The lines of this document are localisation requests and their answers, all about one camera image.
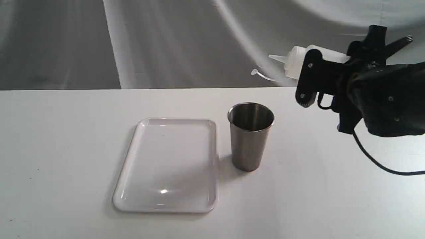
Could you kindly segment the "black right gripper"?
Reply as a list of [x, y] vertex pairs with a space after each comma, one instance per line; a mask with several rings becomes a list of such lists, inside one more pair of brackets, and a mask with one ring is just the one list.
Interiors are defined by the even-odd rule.
[[364, 120], [370, 134], [389, 134], [389, 77], [386, 71], [386, 26], [370, 25], [363, 41], [349, 44], [338, 75], [334, 110], [340, 116], [339, 131], [354, 134]]

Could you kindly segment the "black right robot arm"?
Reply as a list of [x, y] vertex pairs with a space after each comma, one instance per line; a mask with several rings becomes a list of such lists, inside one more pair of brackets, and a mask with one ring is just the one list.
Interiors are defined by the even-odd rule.
[[362, 41], [351, 42], [332, 100], [339, 115], [338, 131], [354, 134], [363, 120], [379, 137], [424, 134], [424, 62], [387, 64], [412, 43], [412, 36], [386, 44], [387, 27], [370, 25]]

